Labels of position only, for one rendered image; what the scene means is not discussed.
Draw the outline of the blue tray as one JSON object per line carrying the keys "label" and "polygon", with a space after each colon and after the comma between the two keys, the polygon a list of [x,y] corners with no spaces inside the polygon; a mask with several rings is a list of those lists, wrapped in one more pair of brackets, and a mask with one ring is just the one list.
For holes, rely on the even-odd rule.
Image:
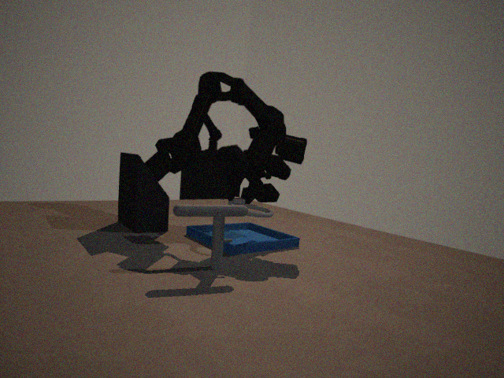
{"label": "blue tray", "polygon": [[[187,235],[212,246],[213,225],[187,226]],[[223,243],[223,252],[231,256],[299,247],[300,240],[299,237],[250,222],[224,224],[224,239],[232,239],[230,243]]]}

